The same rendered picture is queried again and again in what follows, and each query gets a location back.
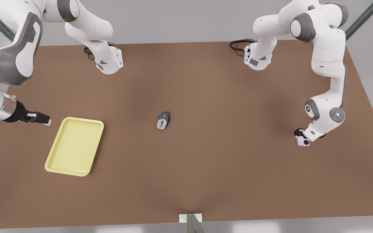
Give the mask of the yellow plastic tray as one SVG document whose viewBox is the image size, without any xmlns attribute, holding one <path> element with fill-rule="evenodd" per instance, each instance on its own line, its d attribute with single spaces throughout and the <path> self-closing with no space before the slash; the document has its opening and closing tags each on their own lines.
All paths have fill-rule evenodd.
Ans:
<svg viewBox="0 0 373 233">
<path fill-rule="evenodd" d="M 45 162 L 45 170 L 79 177 L 88 175 L 103 130 L 102 121 L 65 118 Z"/>
</svg>

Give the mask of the white frame post foot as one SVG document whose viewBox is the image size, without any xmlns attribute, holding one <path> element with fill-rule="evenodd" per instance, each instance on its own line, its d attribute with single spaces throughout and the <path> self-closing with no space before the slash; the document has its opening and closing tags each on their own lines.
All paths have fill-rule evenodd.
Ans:
<svg viewBox="0 0 373 233">
<path fill-rule="evenodd" d="M 193 219 L 194 222 L 202 222 L 203 221 L 203 218 L 202 218 L 202 214 L 201 213 L 198 213 L 198 214 L 179 214 L 179 223 L 186 223 L 187 222 L 187 218 L 188 216 L 191 215 L 191 218 Z"/>
</svg>

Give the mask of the grey computer mouse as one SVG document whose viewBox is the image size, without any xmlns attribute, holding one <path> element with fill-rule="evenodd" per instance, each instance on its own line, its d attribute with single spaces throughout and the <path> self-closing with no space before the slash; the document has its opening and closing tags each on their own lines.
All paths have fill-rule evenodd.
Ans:
<svg viewBox="0 0 373 233">
<path fill-rule="evenodd" d="M 171 121 L 171 118 L 170 118 L 170 113 L 169 112 L 162 112 L 159 117 L 158 117 L 158 120 L 157 120 L 157 125 L 156 127 L 163 131 L 166 129 L 166 127 L 169 125 Z"/>
</svg>

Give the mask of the pink smartphone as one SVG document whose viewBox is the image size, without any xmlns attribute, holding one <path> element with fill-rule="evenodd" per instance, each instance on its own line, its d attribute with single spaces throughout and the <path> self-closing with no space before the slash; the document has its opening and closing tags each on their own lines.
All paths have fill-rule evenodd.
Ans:
<svg viewBox="0 0 373 233">
<path fill-rule="evenodd" d="M 304 136 L 295 136 L 297 146 L 299 147 L 308 147 L 310 146 L 310 141 Z"/>
</svg>

